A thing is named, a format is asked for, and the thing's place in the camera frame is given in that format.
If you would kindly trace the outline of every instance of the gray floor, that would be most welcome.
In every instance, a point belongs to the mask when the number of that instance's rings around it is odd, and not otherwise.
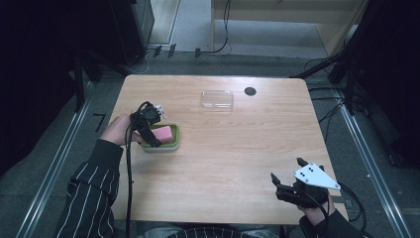
[[[184,7],[184,10],[188,7],[186,5],[187,2],[187,0],[182,0],[180,13],[182,12],[182,7]],[[179,51],[189,51],[188,49],[195,49],[196,47],[205,49],[207,46],[206,41],[208,40],[206,38],[207,35],[187,30],[182,33],[180,31],[182,29],[182,26],[179,25],[180,23],[182,23],[182,19],[179,17],[172,39],[173,44],[177,43],[176,49]],[[314,37],[315,35],[310,34],[308,39]],[[253,44],[255,46],[261,44],[262,48],[266,46],[260,40],[255,41]],[[316,49],[311,53],[313,55],[305,52],[307,48],[305,46],[312,46],[312,44],[316,46],[313,47]],[[322,49],[322,46],[318,44],[319,39],[309,40],[307,43],[302,44],[302,51],[296,47],[293,50],[293,54],[290,53],[290,55],[286,53],[287,49],[272,50],[275,56],[261,56],[262,51],[256,47],[250,47],[241,53],[234,54],[235,43],[231,44],[232,51],[229,56],[202,55],[199,58],[195,58],[192,54],[176,53],[172,58],[168,58],[167,53],[163,52],[156,58],[149,56],[148,63],[145,61],[139,62],[132,69],[135,71],[147,71],[146,73],[148,74],[287,77],[301,72],[309,60],[325,56],[325,53],[321,54],[320,49]],[[106,124],[104,123],[99,132],[96,133],[95,129],[99,124],[100,118],[93,116],[93,113],[104,113],[106,114],[105,121],[110,119],[109,116],[115,105],[124,78],[106,67],[103,68],[103,72],[103,80],[94,84],[86,115],[52,188],[52,193],[39,219],[35,219],[33,222],[36,226],[31,231],[32,237],[53,236],[55,223],[64,205],[66,182],[75,168],[88,158],[94,141],[104,130],[104,125]],[[327,73],[325,71],[320,71],[314,76],[308,77],[306,79],[308,87],[330,86],[326,76]],[[318,98],[335,96],[335,94],[332,90],[314,90],[311,91],[311,96],[312,98]],[[337,104],[335,100],[314,100],[313,103],[319,118],[323,117]],[[21,224],[30,209],[31,202],[36,196],[66,129],[74,116],[74,106],[75,99],[73,98],[62,108],[60,114],[47,129],[32,153],[1,178],[1,237],[15,237],[18,234]],[[420,191],[416,189],[420,181],[419,171],[410,168],[399,169],[392,166],[388,162],[387,151],[369,119],[361,112],[357,112],[355,118],[359,122],[360,129],[364,133],[364,138],[369,144],[370,151],[380,168],[390,193],[403,213],[412,237],[420,237],[420,228],[418,226],[420,223],[418,206]],[[320,127],[324,135],[326,135],[327,122],[321,123]],[[373,186],[370,174],[366,169],[355,140],[340,112],[334,115],[330,122],[326,145],[337,179],[349,186],[358,195],[367,211],[367,231],[374,237],[398,237],[394,233],[384,205]],[[358,208],[351,206],[351,199],[347,195],[345,197],[347,198],[349,214],[352,217],[356,216]],[[360,222],[354,224],[357,227],[361,226]],[[123,221],[118,222],[118,225],[124,227]],[[144,231],[146,225],[153,226],[153,224],[140,223],[139,229]],[[294,229],[291,237],[303,236],[299,229]]]
[[[170,44],[176,50],[210,51],[211,1],[181,0]],[[223,46],[223,20],[215,21],[214,50]],[[313,24],[233,21],[228,23],[229,45],[220,54],[318,59],[327,53]]]

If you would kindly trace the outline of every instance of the clear plastic container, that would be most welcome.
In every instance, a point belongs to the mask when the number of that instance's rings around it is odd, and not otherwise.
[[[232,111],[234,94],[228,90],[205,90],[201,93],[201,108],[208,111]]]

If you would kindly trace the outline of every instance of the floor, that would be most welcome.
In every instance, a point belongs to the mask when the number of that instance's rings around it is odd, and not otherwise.
[[[211,51],[211,1],[152,0],[156,24],[151,46],[164,49],[176,44],[176,51]],[[327,56],[314,24],[233,21],[228,22],[228,45],[221,55],[320,59]],[[215,22],[214,50],[227,37],[223,20]]]

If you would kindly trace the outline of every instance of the human hand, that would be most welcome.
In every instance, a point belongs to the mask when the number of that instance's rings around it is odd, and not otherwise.
[[[324,204],[322,204],[322,206],[324,207],[325,211],[328,212],[329,216],[331,214],[333,214],[334,211],[336,211],[336,207],[334,206],[333,198],[332,198],[330,192],[328,192],[328,202],[325,202]],[[306,217],[308,217],[309,221],[311,222],[311,224],[313,226],[318,225],[321,221],[323,221],[325,219],[325,215],[322,212],[321,208],[319,208],[319,207],[317,207],[317,208],[304,208],[304,207],[301,207],[301,206],[297,206],[297,208],[299,210],[303,211],[303,213],[305,213]]]
[[[129,127],[130,123],[130,116],[127,114],[123,114],[119,117],[114,118],[114,120],[105,129],[100,139],[104,141],[109,141],[118,146],[126,145],[126,133],[129,133],[131,131],[129,130],[129,132],[127,132],[127,128]],[[139,143],[145,142],[143,138],[136,132],[133,133],[132,141],[136,141]]]

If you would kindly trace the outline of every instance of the green container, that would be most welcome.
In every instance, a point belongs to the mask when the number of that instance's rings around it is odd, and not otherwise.
[[[169,143],[164,143],[161,146],[154,148],[147,143],[143,143],[143,150],[146,152],[163,152],[163,151],[174,151],[179,147],[179,127],[176,124],[155,124],[151,129],[169,126],[172,132],[173,140]]]

